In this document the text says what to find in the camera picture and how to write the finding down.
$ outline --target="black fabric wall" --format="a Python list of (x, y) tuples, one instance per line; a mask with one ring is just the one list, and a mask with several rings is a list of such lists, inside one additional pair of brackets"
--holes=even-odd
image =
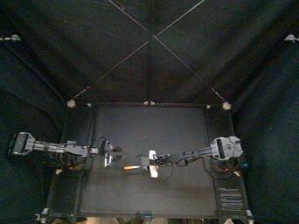
[(251, 169), (250, 207), (263, 223), (299, 223), (299, 45), (282, 42), (235, 101)]
[[(0, 36), (15, 33), (0, 15)], [(54, 142), (62, 136), (66, 106), (38, 61), (24, 41), (0, 42), (0, 223), (32, 223), (48, 185), (43, 156), (7, 158), (12, 134)]]

